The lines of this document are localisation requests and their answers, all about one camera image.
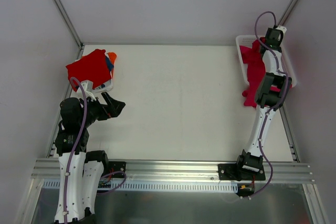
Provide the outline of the crimson pink t-shirt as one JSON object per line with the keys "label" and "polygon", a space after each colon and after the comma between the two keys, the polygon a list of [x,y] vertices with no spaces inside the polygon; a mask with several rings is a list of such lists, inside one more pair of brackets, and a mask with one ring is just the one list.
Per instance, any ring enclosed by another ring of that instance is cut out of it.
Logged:
{"label": "crimson pink t-shirt", "polygon": [[260,43],[255,40],[252,47],[239,46],[243,64],[247,65],[248,87],[242,92],[245,98],[244,106],[256,108],[255,102],[256,91],[266,73],[265,64],[261,59]]}

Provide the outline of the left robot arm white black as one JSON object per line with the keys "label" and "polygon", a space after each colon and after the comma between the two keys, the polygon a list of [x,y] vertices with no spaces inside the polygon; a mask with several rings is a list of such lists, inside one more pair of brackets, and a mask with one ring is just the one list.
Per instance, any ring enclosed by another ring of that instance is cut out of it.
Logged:
{"label": "left robot arm white black", "polygon": [[95,121],[118,117],[125,103],[102,93],[101,104],[91,97],[67,98],[60,104],[61,121],[55,140],[60,188],[55,223],[96,223],[98,184],[110,165],[105,151],[87,151],[88,127]]}

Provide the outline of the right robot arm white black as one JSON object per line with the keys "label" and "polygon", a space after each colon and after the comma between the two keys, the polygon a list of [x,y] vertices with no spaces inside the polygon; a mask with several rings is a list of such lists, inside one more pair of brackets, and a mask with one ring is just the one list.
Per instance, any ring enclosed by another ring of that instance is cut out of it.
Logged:
{"label": "right robot arm white black", "polygon": [[280,26],[268,28],[266,35],[257,37],[251,47],[238,46],[239,60],[248,81],[248,88],[242,93],[244,105],[256,108],[247,148],[239,155],[235,166],[238,181],[265,180],[264,143],[272,119],[292,85],[292,78],[281,62],[285,30]]}

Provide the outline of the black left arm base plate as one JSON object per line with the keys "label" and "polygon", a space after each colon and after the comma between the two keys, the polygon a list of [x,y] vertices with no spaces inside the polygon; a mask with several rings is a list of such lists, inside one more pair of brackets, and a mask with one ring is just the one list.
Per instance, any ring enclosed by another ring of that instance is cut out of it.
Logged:
{"label": "black left arm base plate", "polygon": [[124,178],[125,176],[121,172],[126,171],[126,162],[122,161],[109,161],[108,168],[105,171],[105,175],[108,174],[108,178]]}

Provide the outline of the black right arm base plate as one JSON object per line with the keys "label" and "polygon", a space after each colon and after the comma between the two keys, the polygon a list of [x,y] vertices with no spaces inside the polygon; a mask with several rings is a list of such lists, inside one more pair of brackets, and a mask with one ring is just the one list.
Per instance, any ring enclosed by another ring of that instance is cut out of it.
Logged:
{"label": "black right arm base plate", "polygon": [[261,172],[254,172],[248,169],[238,168],[236,163],[222,163],[217,165],[218,176],[220,180],[256,180],[256,181],[265,181],[266,176]]}

